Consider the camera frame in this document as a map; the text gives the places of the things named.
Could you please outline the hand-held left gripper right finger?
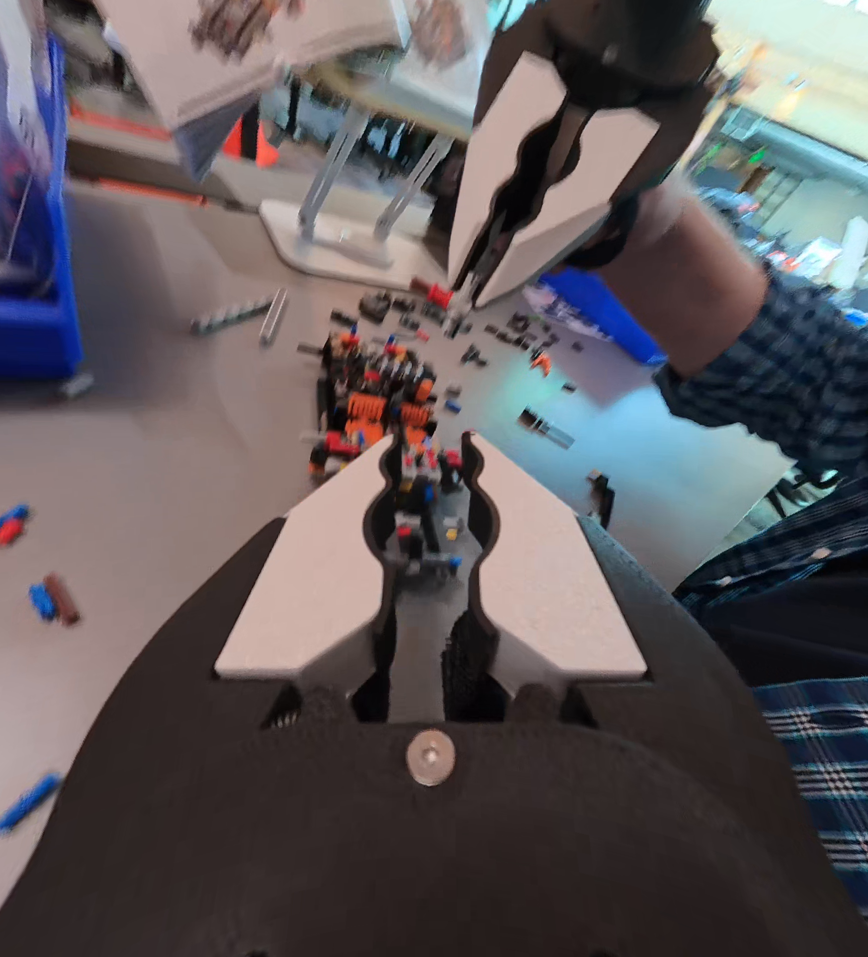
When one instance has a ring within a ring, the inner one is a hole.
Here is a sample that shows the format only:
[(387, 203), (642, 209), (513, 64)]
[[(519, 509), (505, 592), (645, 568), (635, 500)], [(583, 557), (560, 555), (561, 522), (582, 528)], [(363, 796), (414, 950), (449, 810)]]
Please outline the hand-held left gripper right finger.
[(526, 687), (648, 674), (579, 517), (480, 433), (462, 437), (467, 525), (480, 546), (441, 654), (444, 718), (491, 722)]

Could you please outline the clear plastic bag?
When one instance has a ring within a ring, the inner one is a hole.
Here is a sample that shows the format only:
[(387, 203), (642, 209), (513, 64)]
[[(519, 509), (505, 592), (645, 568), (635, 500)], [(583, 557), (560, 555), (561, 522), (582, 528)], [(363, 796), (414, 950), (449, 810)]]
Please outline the clear plastic bag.
[(44, 4), (0, 1), (0, 295), (40, 295), (54, 272), (53, 93)]

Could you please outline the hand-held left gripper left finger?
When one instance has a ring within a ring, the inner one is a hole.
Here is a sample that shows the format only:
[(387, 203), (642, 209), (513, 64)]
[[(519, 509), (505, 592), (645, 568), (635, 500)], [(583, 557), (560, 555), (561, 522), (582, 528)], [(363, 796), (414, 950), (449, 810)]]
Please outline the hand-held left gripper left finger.
[(393, 450), (383, 437), (288, 511), (217, 677), (333, 689), (359, 719), (388, 719), (396, 626), (381, 544), (392, 533)]

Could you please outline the long grey lego beam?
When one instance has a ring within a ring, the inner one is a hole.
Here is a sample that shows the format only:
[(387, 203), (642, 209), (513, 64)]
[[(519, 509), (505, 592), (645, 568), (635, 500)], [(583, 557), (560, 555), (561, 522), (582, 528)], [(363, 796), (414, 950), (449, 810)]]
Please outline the long grey lego beam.
[(271, 303), (264, 314), (259, 334), (259, 346), (268, 349), (275, 341), (282, 324), (285, 311), (289, 304), (289, 289), (280, 288), (272, 297)]
[(221, 329), (265, 314), (273, 304), (273, 301), (274, 297), (268, 296), (244, 304), (225, 306), (213, 312), (203, 314), (191, 321), (189, 332), (193, 336), (207, 336)]

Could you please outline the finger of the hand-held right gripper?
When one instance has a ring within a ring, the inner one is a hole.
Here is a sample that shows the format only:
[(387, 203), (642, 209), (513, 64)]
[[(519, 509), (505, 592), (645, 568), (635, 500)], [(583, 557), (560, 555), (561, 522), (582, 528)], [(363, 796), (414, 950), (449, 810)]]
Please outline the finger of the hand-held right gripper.
[(528, 170), (562, 118), (567, 89), (553, 63), (523, 53), (467, 144), (448, 248), (448, 280), (460, 291), (484, 265), (495, 241), (529, 208), (537, 186)]
[(512, 235), (475, 308), (512, 293), (558, 263), (607, 218), (621, 182), (657, 135), (660, 124), (638, 109), (596, 112), (584, 126), (572, 172), (547, 187), (539, 209)]

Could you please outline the lego vehicle chassis model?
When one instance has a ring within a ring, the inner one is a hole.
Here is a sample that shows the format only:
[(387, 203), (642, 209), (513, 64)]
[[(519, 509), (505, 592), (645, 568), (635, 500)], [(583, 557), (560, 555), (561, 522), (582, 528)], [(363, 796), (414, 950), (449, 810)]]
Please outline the lego vehicle chassis model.
[(321, 346), (300, 352), (320, 359), (315, 399), (318, 428), (310, 435), (308, 470), (322, 484), (384, 439), (395, 454), (393, 534), (400, 570), (457, 579), (463, 558), (443, 548), (464, 519), (440, 512), (443, 496), (463, 484), (463, 456), (438, 438), (437, 375), (395, 335), (365, 339), (358, 324), (338, 326)]

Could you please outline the orange object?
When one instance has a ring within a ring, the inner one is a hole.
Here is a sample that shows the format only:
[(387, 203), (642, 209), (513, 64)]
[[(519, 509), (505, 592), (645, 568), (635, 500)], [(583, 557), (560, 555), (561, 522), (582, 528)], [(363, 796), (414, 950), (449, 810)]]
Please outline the orange object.
[(271, 168), (280, 158), (279, 150), (265, 136), (259, 118), (246, 113), (226, 137), (221, 155), (234, 160), (246, 160), (259, 168)]

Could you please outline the black lego link tan ends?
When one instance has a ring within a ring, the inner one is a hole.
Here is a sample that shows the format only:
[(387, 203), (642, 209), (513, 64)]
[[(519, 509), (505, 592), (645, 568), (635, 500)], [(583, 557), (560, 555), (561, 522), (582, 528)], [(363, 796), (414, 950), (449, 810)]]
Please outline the black lego link tan ends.
[(586, 476), (589, 487), (590, 511), (587, 516), (594, 519), (600, 527), (607, 530), (610, 525), (616, 492), (609, 477), (603, 472), (593, 470)]

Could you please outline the brown lego axle connector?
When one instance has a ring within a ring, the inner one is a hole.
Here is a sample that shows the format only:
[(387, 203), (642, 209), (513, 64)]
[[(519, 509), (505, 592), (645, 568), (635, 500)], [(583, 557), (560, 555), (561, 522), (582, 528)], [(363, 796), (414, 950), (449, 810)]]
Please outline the brown lego axle connector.
[(65, 627), (73, 627), (81, 621), (81, 612), (66, 581), (57, 572), (46, 574), (42, 580), (51, 599), (57, 619)]

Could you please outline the person's right hand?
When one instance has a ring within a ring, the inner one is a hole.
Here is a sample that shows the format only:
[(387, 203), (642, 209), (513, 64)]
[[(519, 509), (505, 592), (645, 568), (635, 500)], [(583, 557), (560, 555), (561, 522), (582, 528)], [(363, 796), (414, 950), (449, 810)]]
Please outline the person's right hand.
[(622, 252), (602, 274), (610, 280), (671, 265), (705, 238), (711, 221), (691, 184), (672, 176), (643, 192)]

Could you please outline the pile of loose lego pieces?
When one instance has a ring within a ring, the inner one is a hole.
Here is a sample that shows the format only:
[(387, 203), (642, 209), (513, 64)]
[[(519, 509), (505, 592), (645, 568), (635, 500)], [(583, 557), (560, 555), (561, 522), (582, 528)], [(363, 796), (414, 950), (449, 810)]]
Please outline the pile of loose lego pieces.
[[(323, 371), (320, 384), (343, 397), (364, 393), (388, 398), (404, 393), (426, 402), (437, 374), (417, 345), (429, 341), (428, 325), (442, 333), (444, 309), (452, 293), (416, 279), (407, 293), (377, 290), (363, 295), (355, 316), (334, 309), (332, 332), (315, 350)], [(472, 311), (456, 338), (473, 333), (471, 315)]]

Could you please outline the blue storage bin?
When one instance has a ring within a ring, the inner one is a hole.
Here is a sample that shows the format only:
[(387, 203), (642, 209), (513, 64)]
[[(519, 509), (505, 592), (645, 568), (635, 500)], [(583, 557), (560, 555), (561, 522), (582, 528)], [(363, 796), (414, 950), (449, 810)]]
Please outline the blue storage bin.
[(45, 198), (25, 209), (22, 224), (50, 241), (53, 281), (41, 298), (0, 298), (0, 378), (63, 379), (74, 375), (83, 349), (64, 195), (67, 162), (65, 57), (49, 32), (50, 90), (38, 93), (38, 109), (52, 150)]
[(570, 319), (594, 330), (621, 348), (640, 365), (659, 366), (667, 361), (651, 336), (618, 300), (599, 274), (575, 268), (547, 271), (540, 284), (554, 294), (557, 307), (564, 307)]

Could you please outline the black lego piece with axle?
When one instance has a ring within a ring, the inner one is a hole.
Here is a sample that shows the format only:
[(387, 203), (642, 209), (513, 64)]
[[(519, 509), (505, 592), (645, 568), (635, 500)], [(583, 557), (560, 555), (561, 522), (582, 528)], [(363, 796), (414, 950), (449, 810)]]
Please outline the black lego piece with axle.
[(545, 437), (548, 441), (553, 442), (560, 448), (570, 449), (574, 444), (575, 439), (570, 434), (531, 408), (523, 409), (522, 413), (518, 416), (518, 422), (528, 431)]

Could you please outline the person's dark pants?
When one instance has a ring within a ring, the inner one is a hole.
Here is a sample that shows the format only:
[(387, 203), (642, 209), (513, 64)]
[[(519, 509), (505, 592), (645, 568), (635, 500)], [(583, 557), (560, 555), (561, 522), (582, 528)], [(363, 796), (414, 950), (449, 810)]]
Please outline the person's dark pants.
[(868, 676), (868, 552), (691, 616), (751, 687)]

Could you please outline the white book stand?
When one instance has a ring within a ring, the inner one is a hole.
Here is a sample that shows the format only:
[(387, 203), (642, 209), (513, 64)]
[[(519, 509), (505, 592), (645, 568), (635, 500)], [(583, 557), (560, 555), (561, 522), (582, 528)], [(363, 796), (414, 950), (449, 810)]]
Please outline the white book stand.
[(452, 137), (435, 135), (413, 172), (370, 227), (333, 213), (319, 219), (367, 123), (368, 112), (352, 104), (303, 202), (266, 199), (260, 203), (260, 220), (284, 263), (308, 276), (374, 284), (395, 291), (407, 290), (416, 278), (442, 281), (444, 270), (423, 239), (400, 232), (396, 225), (435, 167), (447, 157)]

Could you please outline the white instruction booklet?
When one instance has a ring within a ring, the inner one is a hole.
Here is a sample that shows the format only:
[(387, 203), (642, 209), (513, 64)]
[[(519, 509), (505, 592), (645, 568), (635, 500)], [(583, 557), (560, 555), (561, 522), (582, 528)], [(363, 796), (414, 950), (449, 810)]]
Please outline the white instruction booklet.
[(170, 129), (335, 64), (449, 106), (472, 102), (491, 39), (485, 2), (113, 1), (98, 6)]

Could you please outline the person's right forearm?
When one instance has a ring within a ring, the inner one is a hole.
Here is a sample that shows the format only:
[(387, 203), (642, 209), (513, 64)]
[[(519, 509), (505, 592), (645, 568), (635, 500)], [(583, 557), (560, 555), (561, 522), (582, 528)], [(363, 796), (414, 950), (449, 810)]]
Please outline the person's right forearm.
[(763, 268), (706, 210), (711, 225), (705, 238), (671, 265), (613, 280), (600, 272), (683, 378), (701, 372), (736, 343), (755, 320), (768, 288)]

